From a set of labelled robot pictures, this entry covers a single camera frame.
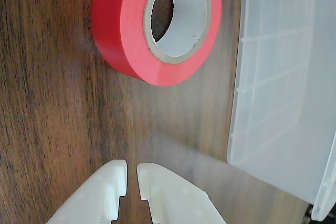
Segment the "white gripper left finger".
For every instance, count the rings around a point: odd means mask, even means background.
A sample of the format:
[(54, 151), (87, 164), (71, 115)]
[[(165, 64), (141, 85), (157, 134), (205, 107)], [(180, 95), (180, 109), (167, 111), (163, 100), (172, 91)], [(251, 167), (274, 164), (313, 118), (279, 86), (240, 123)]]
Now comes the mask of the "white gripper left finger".
[(114, 159), (94, 172), (53, 214), (48, 223), (111, 223), (127, 194), (127, 163)]

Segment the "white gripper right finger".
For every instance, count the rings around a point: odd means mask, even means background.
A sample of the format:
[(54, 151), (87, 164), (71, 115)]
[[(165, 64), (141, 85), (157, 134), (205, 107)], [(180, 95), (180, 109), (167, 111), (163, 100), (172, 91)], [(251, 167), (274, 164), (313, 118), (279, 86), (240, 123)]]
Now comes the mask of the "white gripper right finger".
[(153, 223), (225, 223), (208, 194), (173, 171), (155, 164), (137, 165), (140, 197)]

